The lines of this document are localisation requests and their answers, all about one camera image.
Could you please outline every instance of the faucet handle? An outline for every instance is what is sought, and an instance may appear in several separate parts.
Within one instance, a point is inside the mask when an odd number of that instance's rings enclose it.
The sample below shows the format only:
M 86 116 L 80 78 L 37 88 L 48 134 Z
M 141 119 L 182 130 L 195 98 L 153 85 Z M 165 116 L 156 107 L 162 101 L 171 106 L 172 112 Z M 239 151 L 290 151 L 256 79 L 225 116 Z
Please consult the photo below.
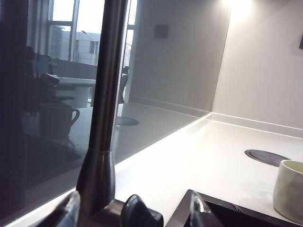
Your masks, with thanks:
M 138 195 L 125 202 L 121 212 L 121 227 L 163 227 L 163 216 L 148 209 Z

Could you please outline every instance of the kitchen faucet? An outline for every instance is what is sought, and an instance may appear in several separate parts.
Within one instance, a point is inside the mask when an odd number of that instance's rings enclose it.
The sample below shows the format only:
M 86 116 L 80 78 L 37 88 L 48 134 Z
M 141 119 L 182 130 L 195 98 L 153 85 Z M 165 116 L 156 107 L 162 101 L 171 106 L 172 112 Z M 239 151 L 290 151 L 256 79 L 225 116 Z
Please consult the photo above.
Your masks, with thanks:
M 130 2 L 105 0 L 96 91 L 89 138 L 76 189 L 80 194 L 78 227 L 162 227 L 163 216 L 148 209 L 138 195 L 115 199 L 111 138 Z

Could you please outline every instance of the black sink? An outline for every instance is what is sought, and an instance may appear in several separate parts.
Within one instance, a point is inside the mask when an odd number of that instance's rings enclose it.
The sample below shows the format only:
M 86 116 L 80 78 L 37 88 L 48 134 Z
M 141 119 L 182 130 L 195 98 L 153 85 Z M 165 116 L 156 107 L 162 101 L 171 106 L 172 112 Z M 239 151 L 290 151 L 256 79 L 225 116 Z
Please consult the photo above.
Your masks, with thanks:
M 192 190 L 188 190 L 166 227 L 190 227 L 190 204 Z M 299 227 L 272 216 L 268 216 L 214 197 L 197 193 L 211 213 L 195 212 L 203 221 L 203 227 Z

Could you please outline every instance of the countertop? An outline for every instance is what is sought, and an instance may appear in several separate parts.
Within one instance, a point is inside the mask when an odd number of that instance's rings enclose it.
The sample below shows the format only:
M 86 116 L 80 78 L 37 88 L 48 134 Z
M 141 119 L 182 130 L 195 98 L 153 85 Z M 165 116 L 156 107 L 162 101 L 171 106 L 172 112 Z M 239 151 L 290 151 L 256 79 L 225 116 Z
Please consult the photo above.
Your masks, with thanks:
M 203 117 L 117 164 L 116 198 L 140 195 L 165 224 L 188 189 L 287 220 L 272 205 L 278 167 L 249 158 L 247 149 L 303 161 L 301 138 Z

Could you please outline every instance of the wall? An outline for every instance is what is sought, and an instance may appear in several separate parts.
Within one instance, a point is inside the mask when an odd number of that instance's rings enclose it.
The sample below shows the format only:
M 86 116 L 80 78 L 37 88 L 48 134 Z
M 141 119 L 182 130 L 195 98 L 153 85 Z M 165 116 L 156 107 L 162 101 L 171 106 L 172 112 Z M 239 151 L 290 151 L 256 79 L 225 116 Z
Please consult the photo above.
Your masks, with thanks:
M 302 0 L 232 10 L 213 111 L 303 128 Z
M 222 0 L 138 1 L 131 102 L 191 115 L 211 111 L 229 8 Z M 168 37 L 154 38 L 157 24 Z

